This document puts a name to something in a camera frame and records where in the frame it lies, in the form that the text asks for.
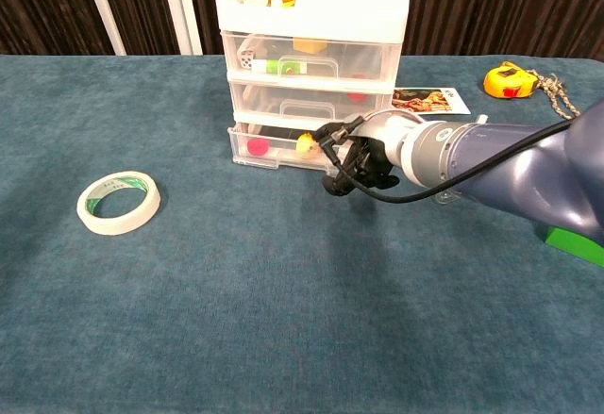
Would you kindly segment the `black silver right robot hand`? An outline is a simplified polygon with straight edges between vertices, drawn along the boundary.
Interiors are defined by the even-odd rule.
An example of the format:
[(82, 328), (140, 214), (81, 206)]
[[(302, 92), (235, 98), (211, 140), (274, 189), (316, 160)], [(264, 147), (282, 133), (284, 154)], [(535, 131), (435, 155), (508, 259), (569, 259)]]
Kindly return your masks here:
[(379, 190), (396, 186), (399, 178), (391, 170), (400, 164), (400, 148), (411, 128), (412, 121), (388, 112), (331, 122), (312, 131), (329, 161), (340, 162), (335, 175), (323, 177), (324, 189), (334, 196), (346, 196), (357, 184)]

